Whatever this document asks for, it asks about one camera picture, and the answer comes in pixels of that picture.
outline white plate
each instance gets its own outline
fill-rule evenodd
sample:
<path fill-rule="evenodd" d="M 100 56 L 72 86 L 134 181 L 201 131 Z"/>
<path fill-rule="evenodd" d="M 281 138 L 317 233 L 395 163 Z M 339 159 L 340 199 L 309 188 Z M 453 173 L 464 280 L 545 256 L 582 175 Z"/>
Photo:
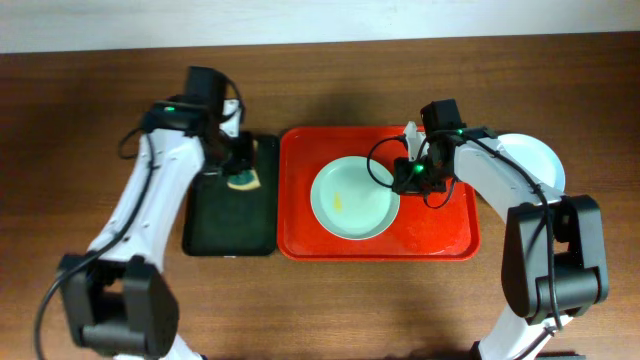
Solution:
<path fill-rule="evenodd" d="M 371 171 L 391 184 L 393 176 L 371 160 Z M 385 231 L 400 208 L 400 196 L 377 184 L 367 172 L 367 159 L 348 156 L 326 165 L 311 186 L 311 208 L 330 233 L 349 240 L 364 240 Z"/>
<path fill-rule="evenodd" d="M 547 144 L 523 134 L 505 134 L 498 139 L 505 150 L 540 181 L 564 191 L 564 168 L 558 155 Z"/>

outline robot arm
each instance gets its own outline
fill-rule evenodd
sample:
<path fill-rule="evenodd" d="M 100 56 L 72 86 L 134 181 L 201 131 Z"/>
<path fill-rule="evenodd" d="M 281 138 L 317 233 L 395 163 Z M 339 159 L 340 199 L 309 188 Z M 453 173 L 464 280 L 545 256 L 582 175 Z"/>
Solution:
<path fill-rule="evenodd" d="M 185 94 L 156 102 L 143 117 L 145 136 L 115 211 L 87 255 L 65 255 L 58 268 L 58 279 L 66 279 L 60 289 L 76 345 L 119 360 L 202 358 L 177 335 L 178 304 L 160 273 L 193 178 L 251 166 L 251 135 L 238 129 L 244 107 L 240 99 L 225 100 L 228 84 L 235 88 L 213 69 L 192 67 Z M 81 267 L 92 254 L 100 256 Z M 122 282 L 121 293 L 107 289 L 115 281 Z M 38 327 L 36 321 L 42 358 Z"/>
<path fill-rule="evenodd" d="M 474 345 L 472 358 L 534 359 L 555 331 L 607 297 L 600 210 L 588 196 L 569 197 L 537 179 L 491 130 L 467 129 L 454 100 L 428 105 L 422 117 L 424 135 L 414 124 L 405 129 L 409 154 L 394 162 L 392 190 L 428 195 L 445 191 L 444 180 L 453 177 L 496 210 L 506 223 L 502 287 L 508 305 Z M 553 238 L 568 242 L 568 250 L 549 252 Z"/>

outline sponge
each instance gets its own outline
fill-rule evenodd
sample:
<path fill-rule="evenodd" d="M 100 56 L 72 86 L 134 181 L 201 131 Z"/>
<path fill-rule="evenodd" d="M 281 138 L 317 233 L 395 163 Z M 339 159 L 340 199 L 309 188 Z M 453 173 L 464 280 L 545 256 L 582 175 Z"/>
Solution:
<path fill-rule="evenodd" d="M 258 142 L 253 141 L 253 150 L 258 152 Z M 227 180 L 227 186 L 234 190 L 250 191 L 260 187 L 260 179 L 258 179 L 258 173 L 255 169 L 244 170 L 237 175 L 229 176 Z"/>

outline black cable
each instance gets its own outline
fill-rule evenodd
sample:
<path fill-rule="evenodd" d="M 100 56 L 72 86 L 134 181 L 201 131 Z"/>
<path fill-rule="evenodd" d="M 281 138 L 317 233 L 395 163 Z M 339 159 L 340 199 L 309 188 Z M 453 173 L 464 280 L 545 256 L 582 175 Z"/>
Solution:
<path fill-rule="evenodd" d="M 133 154 L 125 155 L 125 154 L 122 152 L 122 148 L 124 147 L 124 144 L 126 144 L 126 143 L 127 143 L 127 141 L 129 141 L 129 139 L 131 139 L 131 137 L 132 137 L 133 135 L 137 134 L 137 133 L 138 133 L 138 132 L 140 132 L 140 131 L 142 131 L 142 128 L 140 128 L 140 127 L 139 127 L 139 128 L 135 128 L 135 129 L 133 129 L 133 130 L 129 131 L 129 132 L 127 133 L 127 135 L 125 135 L 125 136 L 122 138 L 122 140 L 118 141 L 118 157 L 119 157 L 120 159 L 123 159 L 123 160 L 131 160 L 131 159 L 135 159 L 135 158 L 136 158 L 136 156 L 138 156 L 138 153 L 133 153 Z"/>
<path fill-rule="evenodd" d="M 373 145 L 373 147 L 371 148 L 371 151 L 369 151 L 369 155 L 367 155 L 367 171 L 369 172 L 369 175 L 371 176 L 373 181 L 377 182 L 380 186 L 384 186 L 384 187 L 386 187 L 388 189 L 391 189 L 391 185 L 387 185 L 387 184 L 383 183 L 382 181 L 378 180 L 378 178 L 376 178 L 375 175 L 373 175 L 373 172 L 371 171 L 371 157 L 373 156 L 373 153 L 376 151 L 376 148 L 378 146 L 384 144 L 387 141 L 392 141 L 392 140 L 404 142 L 404 135 L 393 136 L 393 137 L 382 139 L 382 140 L 378 141 L 377 144 Z"/>
<path fill-rule="evenodd" d="M 513 360 L 524 360 L 527 356 L 531 355 L 535 349 L 542 344 L 548 337 L 554 336 L 555 331 L 557 329 L 555 327 L 545 327 L 542 334 L 538 335 L 538 337 L 526 348 L 522 351 L 518 356 L 516 356 Z"/>
<path fill-rule="evenodd" d="M 553 253 L 553 229 L 551 227 L 551 211 L 549 208 L 549 203 L 547 202 L 547 198 L 542 193 L 542 189 L 539 184 L 536 184 L 533 179 L 524 171 L 518 164 L 511 161 L 509 158 L 500 154 L 498 151 L 495 151 L 485 145 L 483 142 L 475 139 L 471 136 L 468 136 L 464 133 L 461 134 L 464 139 L 471 140 L 476 145 L 483 148 L 486 152 L 491 154 L 492 156 L 502 160 L 507 165 L 511 166 L 514 170 L 516 170 L 525 181 L 531 186 L 533 192 L 540 198 L 540 202 L 542 203 L 542 207 L 544 209 L 544 221 L 546 222 L 546 230 L 547 230 L 547 264 L 548 264 L 548 272 L 549 272 L 549 300 L 551 302 L 551 312 L 553 313 L 553 318 L 556 323 L 556 328 L 558 331 L 563 329 L 562 321 L 560 320 L 560 312 L 558 311 L 558 299 L 556 295 L 556 273 L 554 266 L 554 253 Z"/>
<path fill-rule="evenodd" d="M 129 133 L 124 140 L 126 141 L 128 137 L 131 137 L 132 133 Z M 33 329 L 33 345 L 36 351 L 36 356 L 39 360 L 45 359 L 44 353 L 42 352 L 42 341 L 40 337 L 42 319 L 44 317 L 44 312 L 47 309 L 47 305 L 51 301 L 51 298 L 53 298 L 53 295 L 55 295 L 56 291 L 60 288 L 60 286 L 62 286 L 62 284 L 68 281 L 73 275 L 77 274 L 79 271 L 86 268 L 89 264 L 97 260 L 104 253 L 106 253 L 107 251 L 111 250 L 114 246 L 116 246 L 124 238 L 127 231 L 129 231 L 129 228 L 131 227 L 131 225 L 136 219 L 136 215 L 138 214 L 138 212 L 140 211 L 140 208 L 142 207 L 142 203 L 144 202 L 147 192 L 149 191 L 149 187 L 151 186 L 151 178 L 152 178 L 153 172 L 155 171 L 155 159 L 156 159 L 155 148 L 153 146 L 153 142 L 151 141 L 151 136 L 148 133 L 145 133 L 145 136 L 147 138 L 147 142 L 149 143 L 149 153 L 150 153 L 149 163 L 148 163 L 149 172 L 147 173 L 147 177 L 145 179 L 142 190 L 140 191 L 140 195 L 138 196 L 138 200 L 136 201 L 136 204 L 134 205 L 133 210 L 129 215 L 129 218 L 127 219 L 127 222 L 124 224 L 122 229 L 120 229 L 120 231 L 118 231 L 113 236 L 113 239 L 109 241 L 105 246 L 100 248 L 100 250 L 96 252 L 88 253 L 80 264 L 60 274 L 60 276 L 58 276 L 55 279 L 55 281 L 53 282 L 53 284 L 45 294 L 44 298 L 42 299 L 40 306 L 38 307 L 38 312 L 36 313 L 35 325 Z"/>
<path fill-rule="evenodd" d="M 457 182 L 458 180 L 455 177 L 451 180 L 451 185 L 449 186 L 449 194 L 447 195 L 447 198 L 442 202 L 442 204 L 438 206 L 429 205 L 429 200 L 427 200 L 427 198 L 429 197 L 429 193 L 425 193 L 424 196 L 422 197 L 422 200 L 424 200 L 424 204 L 427 205 L 429 209 L 433 209 L 433 210 L 438 210 L 441 207 L 447 205 L 449 203 L 449 200 L 451 200 L 451 196 L 453 195 L 453 189 L 455 188 Z"/>

